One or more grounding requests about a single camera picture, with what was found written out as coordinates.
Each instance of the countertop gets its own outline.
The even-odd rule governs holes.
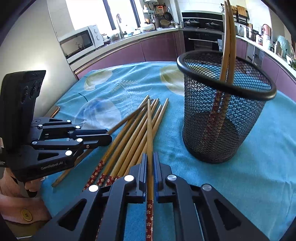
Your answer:
[[[238,36],[238,35],[236,37],[237,37],[237,39],[244,40],[244,41],[254,45],[258,49],[260,49],[261,51],[266,53],[269,57],[271,57],[272,59],[277,61],[280,65],[282,65],[282,67],[284,69],[286,69],[286,71],[289,72],[292,76],[294,76],[294,78],[296,78],[296,71],[286,62],[286,60],[282,59],[280,56],[276,55],[274,52],[263,48],[263,46],[261,46],[260,44],[254,42],[254,41],[252,41],[250,39],[247,39],[247,38],[244,38],[244,37],[241,37],[241,36]]]
[[[98,49],[88,53],[87,55],[85,55],[81,59],[75,61],[74,63],[71,63],[70,67],[73,71],[75,71],[76,69],[80,68],[84,64],[93,60],[94,58],[96,58],[100,55],[103,55],[104,53],[109,52],[113,49],[116,49],[116,48],[119,48],[123,45],[126,45],[128,43],[134,42],[136,40],[148,38],[148,37],[151,37],[154,35],[167,33],[167,32],[174,32],[174,31],[178,31],[178,30],[179,30],[179,28],[165,28],[163,30],[151,31],[151,32],[141,33],[141,34],[138,34],[135,36],[127,37],[125,39],[121,39],[119,41],[113,42],[109,45],[103,45],[103,46],[99,47]]]
[[[157,31],[151,31],[151,32],[146,32],[146,33],[141,33],[135,36],[131,36],[125,39],[121,39],[119,41],[116,41],[114,43],[111,43],[109,45],[104,45],[90,53],[88,53],[87,55],[85,55],[84,57],[82,57],[81,59],[75,61],[74,63],[70,64],[70,67],[73,71],[77,70],[78,68],[80,68],[81,66],[85,65],[86,63],[88,63],[89,61],[93,60],[94,58],[105,54],[106,52],[112,51],[113,49],[119,48],[121,46],[127,45],[131,42],[140,40],[140,39],[144,39],[144,38],[148,38],[154,35],[158,35],[158,34],[162,34],[162,33],[167,33],[167,32],[174,32],[174,31],[184,31],[184,28],[166,28],[163,30],[157,30]],[[296,78],[296,71],[294,69],[291,68],[291,66],[289,66],[289,64],[282,59],[281,57],[279,57],[278,55],[276,55],[275,53],[273,53],[270,50],[267,50],[265,48],[263,48],[263,46],[259,45],[258,43],[251,41],[250,39],[241,37],[241,36],[236,36],[237,39],[241,39],[244,40],[252,45],[254,45],[255,47],[259,48],[261,51],[263,51],[264,53],[266,53],[269,57],[271,57],[272,59],[274,59],[275,61],[277,61],[284,69],[286,69],[286,71],[288,73],[290,73],[292,76],[294,76],[294,78]]]

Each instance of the oven handle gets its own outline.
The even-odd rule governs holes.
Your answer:
[[[204,41],[204,42],[211,42],[211,43],[218,43],[218,41],[210,41],[210,40],[204,40],[204,39],[191,39],[191,38],[188,38],[188,40],[194,40],[194,41]]]

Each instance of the window frame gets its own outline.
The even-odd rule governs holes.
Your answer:
[[[134,14],[137,26],[139,28],[140,27],[140,18],[139,18],[139,14],[138,14],[138,11],[137,11],[136,4],[135,4],[135,0],[130,0],[130,2],[131,2],[131,7],[133,9],[133,14]],[[105,10],[106,10],[106,13],[107,13],[110,25],[111,25],[111,29],[115,30],[117,28],[116,28],[116,26],[114,24],[114,21],[113,21],[113,18],[112,18],[111,9],[110,9],[110,6],[108,4],[108,0],[103,0],[103,3],[104,3]]]

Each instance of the purple cabinet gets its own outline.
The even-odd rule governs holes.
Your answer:
[[[296,101],[296,81],[282,68],[279,68],[276,78],[276,88]]]
[[[81,79],[85,74],[91,70],[103,69],[122,64],[131,64],[144,62],[144,55],[140,43],[133,44],[124,49],[118,50],[107,57],[95,62],[90,67],[86,68],[81,73],[77,74],[78,78]]]
[[[237,57],[246,58],[246,53],[247,53],[247,42],[237,39]]]
[[[175,43],[176,43],[177,57],[179,57],[181,54],[185,53],[185,43],[184,43],[183,31],[174,32],[174,38],[175,38]]]
[[[237,39],[237,57],[242,58],[242,40]]]
[[[276,79],[278,77],[279,73],[279,64],[275,62],[273,59],[265,55],[263,57],[262,65],[261,65],[262,70],[268,75],[268,77],[276,83]]]
[[[157,35],[140,41],[145,61],[176,61],[174,33]]]

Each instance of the wooden chopstick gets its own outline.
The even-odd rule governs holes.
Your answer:
[[[140,106],[138,107],[138,109],[136,109],[133,113],[131,113],[129,116],[127,116],[126,118],[124,118],[123,120],[125,120],[125,121],[128,121],[129,123],[127,123],[127,124],[129,124],[128,126],[127,126],[127,128],[130,126],[130,124],[132,123],[132,121],[134,120],[134,117],[136,116],[136,114],[139,112],[139,109],[140,108],[143,108],[143,106],[146,106],[146,101],[149,99],[149,95],[147,95],[145,98],[144,98],[144,100],[142,101],[142,103],[140,104]],[[116,126],[114,126],[113,128],[111,128],[109,131],[108,131],[108,134],[112,134],[114,131],[116,131],[121,125],[123,125],[124,124],[124,122],[123,122],[123,120],[121,121],[121,122],[119,122]],[[119,134],[118,134],[118,136],[120,136],[120,135],[123,135],[124,134],[124,132],[125,131],[121,131]],[[118,144],[118,141],[120,140],[121,138],[119,137],[118,138],[118,140],[117,140],[117,142],[116,142],[116,139],[111,143],[111,145],[110,145],[110,147],[108,148],[108,150],[107,150],[107,154],[105,154],[105,155],[109,155],[110,156],[110,154],[111,154],[111,152],[113,151],[113,149],[116,147],[116,145]],[[88,156],[91,152],[92,152],[92,150],[93,149],[87,149],[84,153],[82,153],[76,160],[75,160],[75,162],[74,162],[74,167],[75,166],[77,166],[86,156]],[[103,163],[105,163],[104,161],[100,161],[100,163],[99,163],[99,165],[97,166],[97,168],[95,169],[95,171],[93,172],[93,174],[94,173],[97,173],[97,172],[100,172],[101,171],[101,169],[103,168]],[[52,187],[56,187],[68,174],[69,174],[69,172],[74,168],[74,167],[72,167],[72,168],[70,168],[70,169],[67,169],[67,170],[65,170],[53,183],[52,183]]]
[[[137,116],[137,118],[135,119],[135,121],[133,122],[131,127],[129,128],[129,130],[126,132],[126,134],[124,135],[124,137],[122,138],[120,143],[118,144],[117,148],[115,149],[115,151],[113,152],[113,154],[110,157],[109,161],[107,162],[107,164],[106,164],[106,166],[105,166],[105,168],[103,170],[103,173],[99,177],[99,179],[98,179],[98,181],[96,183],[97,185],[102,186],[102,184],[104,183],[104,181],[108,177],[108,175],[109,175],[110,171],[112,170],[113,166],[115,165],[116,160],[118,159],[121,151],[126,146],[128,140],[130,139],[131,135],[135,131],[136,127],[138,126],[138,123],[141,120],[143,114],[146,112],[146,109],[147,109],[147,107],[145,106],[143,108],[143,110],[139,113],[139,115]]]
[[[232,11],[231,13],[229,13],[229,6],[230,5],[226,1],[224,1],[224,7],[225,7],[224,50],[223,50],[223,58],[222,58],[221,72],[220,72],[220,81],[224,81],[224,82],[227,81],[227,83],[229,78],[232,78],[233,80],[233,75],[230,72],[231,70],[229,70],[229,65],[232,64],[232,66],[234,66],[235,68],[235,56],[234,56],[234,63],[233,63],[233,55],[232,55],[232,62],[230,63],[230,59],[231,59],[230,54],[231,54],[231,51],[233,54],[233,48],[236,48],[236,44],[233,45],[232,39],[230,39],[231,31],[232,31],[231,19],[233,20],[233,17],[232,17],[233,14],[232,14]],[[216,141],[216,139],[219,136],[220,130],[222,128],[222,125],[226,116],[226,112],[227,112],[227,109],[225,110],[225,113],[223,113],[223,110],[221,109],[220,112],[218,113],[220,103],[221,103],[222,93],[223,93],[222,91],[219,91],[219,90],[216,91],[216,96],[209,115],[209,119],[200,142],[201,151],[206,146],[208,146],[209,141],[214,141],[214,142]],[[223,97],[222,104],[224,102],[225,103],[224,105],[227,104],[228,106],[228,102],[226,103],[225,101],[227,99],[229,101],[229,98],[230,96],[225,94]]]
[[[229,16],[229,23],[230,23],[229,31],[230,31],[230,42],[231,42],[227,83],[232,85],[234,81],[234,71],[235,71],[235,63],[236,63],[236,33],[235,33],[234,19],[232,18],[232,9],[231,9],[229,0],[227,0],[227,10],[228,10],[228,16]],[[226,118],[230,97],[231,97],[230,94],[225,93],[222,100],[221,110],[219,112],[219,117],[217,119],[217,122],[218,122],[217,138],[220,134],[224,120]]]
[[[159,102],[159,99],[154,100],[154,101],[152,102],[151,105],[152,105],[152,107],[153,107],[153,110],[156,109],[158,102]],[[131,150],[131,147],[132,147],[134,141],[136,140],[136,138],[137,138],[137,136],[138,136],[138,134],[139,134],[139,132],[140,132],[142,126],[143,126],[143,125],[145,124],[145,122],[146,122],[147,114],[148,114],[148,113],[145,113],[145,115],[143,116],[143,118],[142,118],[142,120],[140,121],[139,125],[138,125],[137,128],[135,129],[134,133],[132,134],[132,136],[131,136],[130,139],[128,140],[128,142],[127,142],[127,144],[126,144],[124,150],[122,151],[121,155],[119,156],[119,158],[118,158],[118,160],[117,160],[115,166],[113,167],[113,170],[112,170],[111,173],[110,173],[110,176],[109,176],[108,179],[107,179],[106,185],[111,185],[111,184],[113,184],[113,182],[116,180],[116,177],[117,177],[117,174],[118,174],[120,168],[122,167],[122,165],[123,165],[123,163],[124,163],[124,161],[125,161],[125,159],[126,159],[128,153],[129,153],[129,151]]]
[[[153,199],[154,199],[154,178],[153,178],[153,136],[150,100],[147,110],[147,207],[146,207],[146,241],[153,239]]]
[[[157,117],[155,125],[153,126],[153,129],[152,129],[153,138],[155,137],[155,135],[157,133],[157,130],[158,130],[158,127],[159,127],[159,125],[161,123],[161,120],[163,119],[163,115],[165,113],[167,105],[168,105],[168,98],[165,100],[163,108],[161,109],[161,112],[160,112],[159,116]],[[146,151],[147,151],[147,142],[146,142],[144,148],[141,150],[141,153],[145,153]],[[140,155],[139,158],[138,158],[137,164],[140,164],[141,162],[142,162],[142,156]]]
[[[144,100],[141,102],[141,104],[139,105],[139,108],[141,107],[143,109],[143,105],[147,102],[147,100],[149,99],[149,95],[147,95]],[[133,123],[133,121],[136,118],[136,115],[129,115],[131,118],[127,121],[127,123],[125,124],[125,126],[123,127],[123,129],[118,133],[118,135],[116,136],[116,138],[113,140],[113,142],[111,143],[111,145],[108,147],[107,151],[105,152],[104,156],[102,157],[102,159],[100,160],[99,164],[96,166],[95,170],[93,171],[93,173],[91,174],[89,180],[87,181],[87,183],[85,184],[83,190],[85,190],[86,188],[88,188],[91,184],[93,184],[95,182],[95,180],[97,179],[99,173],[102,171],[104,165],[106,164],[106,162],[108,161],[109,157],[111,156],[111,154],[113,153],[113,151],[115,150],[115,148],[117,147],[117,145],[119,144],[119,142],[121,141],[121,139],[123,138],[124,134],[127,132],[128,128],[130,127],[130,125]]]
[[[160,114],[160,112],[161,112],[161,109],[162,109],[162,105],[159,105],[159,107],[158,107],[158,109],[157,109],[157,111],[156,111],[156,113],[155,113],[155,115],[154,115],[154,117],[153,117],[153,119],[152,119],[152,126],[153,126],[153,127],[154,127],[155,122],[156,122],[156,120],[157,120],[157,118],[158,118],[158,116],[159,116],[159,114]],[[142,137],[141,142],[138,144],[137,150],[135,151],[135,153],[134,153],[134,155],[133,155],[133,157],[132,157],[132,159],[131,159],[131,161],[130,161],[128,167],[126,168],[126,170],[125,170],[125,172],[124,172],[124,174],[122,174],[122,172],[121,172],[121,171],[123,171],[123,170],[120,169],[120,171],[119,171],[119,173],[118,173],[118,176],[123,177],[123,176],[127,175],[127,174],[129,173],[129,169],[130,169],[132,166],[134,166],[134,165],[137,164],[138,158],[139,158],[139,156],[140,156],[141,153],[142,153],[142,150],[143,150],[143,148],[144,148],[144,146],[145,146],[145,144],[146,144],[146,141],[147,141],[147,131],[145,132],[144,136]]]
[[[154,104],[154,106],[153,106],[153,108],[151,110],[151,113],[152,114],[154,113],[154,111],[156,109],[155,107],[157,106],[157,104],[158,103],[155,103]],[[157,111],[156,111],[156,113],[155,113],[155,115],[153,117],[153,120],[152,120],[152,125],[154,125],[154,123],[155,123],[155,121],[156,121],[156,119],[157,119],[157,117],[158,117],[158,115],[159,115],[159,113],[161,111],[161,107],[162,107],[162,105],[160,105],[159,108],[157,109]],[[124,163],[122,164],[122,166],[121,166],[121,168],[120,168],[120,170],[119,170],[119,172],[118,172],[115,180],[118,179],[118,178],[123,177],[125,171],[127,170],[128,166],[130,165],[131,160],[132,160],[132,158],[133,158],[133,156],[134,156],[134,154],[135,154],[135,152],[136,152],[136,150],[137,150],[137,148],[138,148],[138,146],[139,146],[142,138],[144,138],[144,135],[147,133],[147,121],[148,120],[146,120],[145,123],[144,123],[144,125],[142,126],[142,128],[141,128],[141,130],[140,130],[137,138],[135,139],[135,141],[134,141],[131,149],[129,150],[128,155],[126,156],[126,159],[124,160]]]

